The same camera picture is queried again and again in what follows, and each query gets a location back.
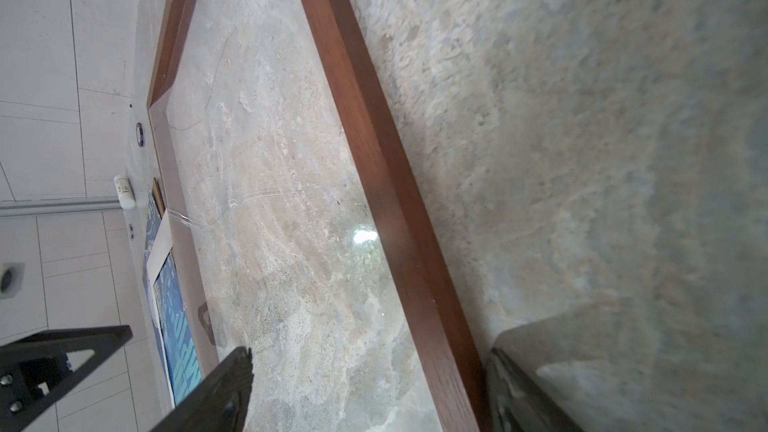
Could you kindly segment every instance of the wood grain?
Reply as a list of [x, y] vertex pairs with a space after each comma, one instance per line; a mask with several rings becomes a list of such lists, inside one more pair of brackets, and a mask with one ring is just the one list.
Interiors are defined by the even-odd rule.
[[350, 0], [301, 0], [444, 430], [489, 430], [485, 371]]
[[152, 107], [176, 80], [196, 3], [197, 0], [165, 0], [147, 108]]

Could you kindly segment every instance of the white cylindrical container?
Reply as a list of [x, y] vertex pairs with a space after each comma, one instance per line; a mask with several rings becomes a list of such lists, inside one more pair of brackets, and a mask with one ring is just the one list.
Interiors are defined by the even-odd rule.
[[118, 190], [118, 200], [120, 201], [120, 207], [124, 208], [125, 210], [131, 210], [136, 206], [134, 191], [130, 189], [130, 182], [127, 178], [116, 176], [114, 178], [114, 187]]

